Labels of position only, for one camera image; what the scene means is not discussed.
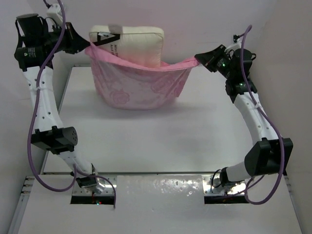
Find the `pink floral pillowcase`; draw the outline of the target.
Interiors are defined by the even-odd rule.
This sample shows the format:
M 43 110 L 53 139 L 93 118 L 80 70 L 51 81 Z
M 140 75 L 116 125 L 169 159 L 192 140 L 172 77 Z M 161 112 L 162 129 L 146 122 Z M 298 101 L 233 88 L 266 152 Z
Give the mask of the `pink floral pillowcase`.
M 162 62 L 148 68 L 123 60 L 91 44 L 85 49 L 97 94 L 109 106 L 126 110 L 152 110 L 178 98 L 191 70 L 199 65 L 194 58 L 175 64 Z

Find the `cream quilted pillow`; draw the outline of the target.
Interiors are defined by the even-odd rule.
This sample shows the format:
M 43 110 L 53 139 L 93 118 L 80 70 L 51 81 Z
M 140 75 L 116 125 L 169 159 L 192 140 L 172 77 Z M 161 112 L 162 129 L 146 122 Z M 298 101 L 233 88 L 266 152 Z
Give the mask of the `cream quilted pillow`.
M 148 68 L 160 67 L 164 31 L 153 26 L 95 25 L 89 40 L 97 48 Z

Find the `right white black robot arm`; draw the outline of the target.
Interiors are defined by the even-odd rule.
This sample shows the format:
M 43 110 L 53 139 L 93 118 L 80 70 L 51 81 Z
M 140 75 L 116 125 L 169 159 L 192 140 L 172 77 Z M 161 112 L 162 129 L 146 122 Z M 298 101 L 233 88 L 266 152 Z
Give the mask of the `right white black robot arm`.
M 241 163 L 221 169 L 221 186 L 255 176 L 284 174 L 293 149 L 292 140 L 278 135 L 267 119 L 257 89 L 249 78 L 255 58 L 256 54 L 247 49 L 226 49 L 224 45 L 195 55 L 206 69 L 219 72 L 226 79 L 226 93 L 240 111 L 253 141 Z

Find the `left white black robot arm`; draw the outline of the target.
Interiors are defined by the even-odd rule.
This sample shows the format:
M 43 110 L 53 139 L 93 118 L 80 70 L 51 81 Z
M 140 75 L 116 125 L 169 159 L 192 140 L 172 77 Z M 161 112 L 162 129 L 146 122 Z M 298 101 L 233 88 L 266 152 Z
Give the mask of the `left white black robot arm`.
M 58 113 L 53 90 L 53 64 L 55 53 L 64 51 L 76 54 L 90 43 L 81 37 L 69 22 L 55 23 L 49 31 L 46 19 L 38 14 L 18 16 L 15 21 L 18 44 L 14 53 L 20 69 L 27 80 L 34 108 L 27 137 L 27 156 L 30 168 L 37 181 L 54 192 L 56 189 L 45 184 L 35 169 L 31 146 L 50 151 L 62 158 L 73 171 L 74 181 L 79 187 L 91 192 L 99 186 L 94 166 L 75 153 L 78 135 L 74 127 L 64 127 Z

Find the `white front cover board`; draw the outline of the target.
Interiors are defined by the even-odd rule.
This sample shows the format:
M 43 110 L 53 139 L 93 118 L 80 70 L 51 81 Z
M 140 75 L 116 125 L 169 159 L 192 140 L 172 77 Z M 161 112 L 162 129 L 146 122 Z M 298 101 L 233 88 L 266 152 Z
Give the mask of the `white front cover board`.
M 118 176 L 117 202 L 72 204 L 72 193 L 33 184 L 21 234 L 298 234 L 285 183 L 252 204 L 205 204 L 198 176 Z

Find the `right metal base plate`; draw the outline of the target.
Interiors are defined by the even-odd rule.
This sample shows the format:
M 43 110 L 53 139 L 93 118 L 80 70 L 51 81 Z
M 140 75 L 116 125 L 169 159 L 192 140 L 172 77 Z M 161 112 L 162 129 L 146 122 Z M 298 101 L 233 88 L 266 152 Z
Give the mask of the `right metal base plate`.
M 237 182 L 223 187 L 220 185 L 219 174 L 214 176 L 213 183 L 212 177 L 213 174 L 206 174 L 202 176 L 203 192 L 205 196 L 227 196 L 234 195 L 239 192 L 244 194 L 244 190 L 246 188 L 245 182 Z

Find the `metal base plate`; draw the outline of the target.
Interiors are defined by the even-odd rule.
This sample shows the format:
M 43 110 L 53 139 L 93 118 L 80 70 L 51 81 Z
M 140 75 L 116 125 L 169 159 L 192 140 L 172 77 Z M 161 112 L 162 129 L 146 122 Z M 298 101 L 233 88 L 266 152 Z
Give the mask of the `metal base plate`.
M 97 196 L 114 196 L 117 190 L 116 175 L 100 175 L 106 178 L 90 178 L 78 174 L 76 183 L 74 184 L 73 196 L 91 196 L 92 193 Z
M 245 182 L 237 182 L 223 187 L 220 185 L 219 174 L 214 176 L 213 183 L 212 177 L 213 174 L 206 174 L 202 176 L 203 192 L 205 196 L 227 196 L 234 195 L 239 192 L 244 194 L 244 190 L 246 188 Z

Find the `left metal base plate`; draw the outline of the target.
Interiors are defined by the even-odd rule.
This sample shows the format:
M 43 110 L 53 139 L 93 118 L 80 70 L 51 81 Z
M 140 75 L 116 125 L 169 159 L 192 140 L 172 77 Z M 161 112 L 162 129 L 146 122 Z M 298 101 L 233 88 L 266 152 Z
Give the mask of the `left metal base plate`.
M 78 174 L 76 183 L 74 184 L 73 196 L 91 196 L 92 193 L 97 196 L 114 196 L 117 190 L 116 175 L 100 175 L 106 178 L 90 178 Z

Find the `left aluminium frame rail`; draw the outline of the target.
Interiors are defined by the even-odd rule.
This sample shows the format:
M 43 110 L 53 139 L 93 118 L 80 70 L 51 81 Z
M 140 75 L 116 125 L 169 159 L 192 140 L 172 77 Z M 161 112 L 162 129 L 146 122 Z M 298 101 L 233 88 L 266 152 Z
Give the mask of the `left aluminium frame rail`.
M 16 206 L 8 234 L 17 234 L 19 232 L 23 215 L 32 190 L 32 186 L 34 184 L 34 180 L 35 178 L 33 176 L 27 176 L 24 180 L 24 184 L 21 189 L 18 204 Z

